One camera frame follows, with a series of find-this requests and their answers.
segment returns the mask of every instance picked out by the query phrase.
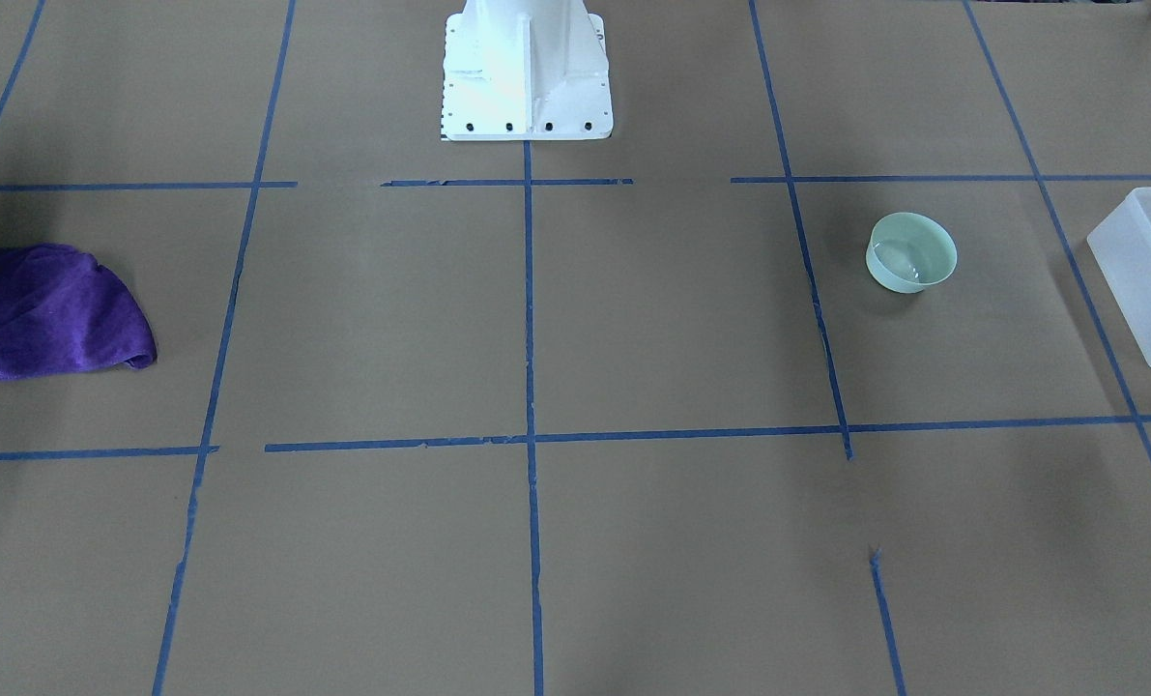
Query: white mounting plate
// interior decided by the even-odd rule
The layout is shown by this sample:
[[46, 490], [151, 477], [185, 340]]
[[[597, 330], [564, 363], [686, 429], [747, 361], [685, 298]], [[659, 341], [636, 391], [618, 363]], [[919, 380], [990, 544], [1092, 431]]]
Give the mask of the white mounting plate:
[[[601, 51], [605, 22], [588, 14]], [[459, 32], [463, 14], [447, 20], [443, 140], [599, 140], [613, 131], [610, 77], [566, 75], [548, 93], [505, 95], [481, 69], [478, 37]], [[529, 58], [519, 54], [521, 61]]]

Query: dark object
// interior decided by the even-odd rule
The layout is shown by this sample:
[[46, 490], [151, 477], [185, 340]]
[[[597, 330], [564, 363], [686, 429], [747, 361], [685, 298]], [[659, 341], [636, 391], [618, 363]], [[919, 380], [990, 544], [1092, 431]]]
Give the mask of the dark object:
[[0, 250], [0, 378], [79, 373], [159, 352], [123, 282], [63, 244]]

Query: folded cloth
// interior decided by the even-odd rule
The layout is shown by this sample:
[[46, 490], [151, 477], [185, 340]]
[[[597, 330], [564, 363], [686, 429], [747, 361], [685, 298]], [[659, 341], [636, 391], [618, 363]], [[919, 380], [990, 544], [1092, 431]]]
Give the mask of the folded cloth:
[[0, 250], [0, 378], [143, 369], [157, 357], [142, 308], [92, 255], [63, 244]]

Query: metal object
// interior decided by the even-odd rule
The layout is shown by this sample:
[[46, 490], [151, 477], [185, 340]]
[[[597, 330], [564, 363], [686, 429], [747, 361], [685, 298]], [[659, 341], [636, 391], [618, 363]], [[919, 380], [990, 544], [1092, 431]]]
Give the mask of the metal object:
[[605, 23], [582, 0], [467, 0], [447, 20], [442, 137], [593, 140], [613, 130]]

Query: light green cup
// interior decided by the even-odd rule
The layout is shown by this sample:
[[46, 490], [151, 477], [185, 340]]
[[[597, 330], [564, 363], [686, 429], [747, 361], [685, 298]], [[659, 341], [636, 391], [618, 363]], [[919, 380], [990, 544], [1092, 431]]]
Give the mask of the light green cup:
[[893, 292], [918, 292], [958, 268], [954, 238], [930, 217], [893, 213], [881, 217], [867, 244], [867, 269]]

